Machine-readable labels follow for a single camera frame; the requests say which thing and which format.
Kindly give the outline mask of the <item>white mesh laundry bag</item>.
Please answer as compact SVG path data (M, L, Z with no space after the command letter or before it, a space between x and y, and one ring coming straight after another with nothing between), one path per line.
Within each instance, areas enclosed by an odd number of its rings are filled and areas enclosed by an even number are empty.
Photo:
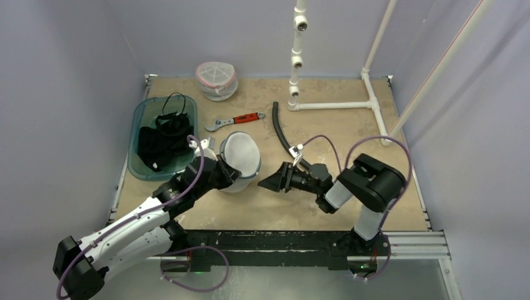
M219 153L229 166L241 172L234 183L222 191L238 193L246 189L261 168L261 153L254 139L245 132L234 131L222 141Z

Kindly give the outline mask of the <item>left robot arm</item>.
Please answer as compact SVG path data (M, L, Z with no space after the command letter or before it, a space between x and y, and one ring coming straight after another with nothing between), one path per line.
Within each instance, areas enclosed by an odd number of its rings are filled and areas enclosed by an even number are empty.
M151 256L191 254L212 247L191 241L176 217L213 189L232 186L241 172L221 156L198 156L121 219L81 239L64 238L52 270L58 299L91 299L108 279Z

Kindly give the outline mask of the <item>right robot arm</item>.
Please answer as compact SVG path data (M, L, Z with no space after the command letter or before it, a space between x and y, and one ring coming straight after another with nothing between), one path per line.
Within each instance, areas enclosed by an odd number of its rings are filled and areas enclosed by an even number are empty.
M313 164L308 171L302 171L293 163L284 162L274 174L258 182L258 186L276 193L298 189L315 194L316 204L328 214L338 211L350 199L357 199L362 207L352 229L351 246L358 254L375 247L384 214L405 185L400 171L364 153L336 179L325 164Z

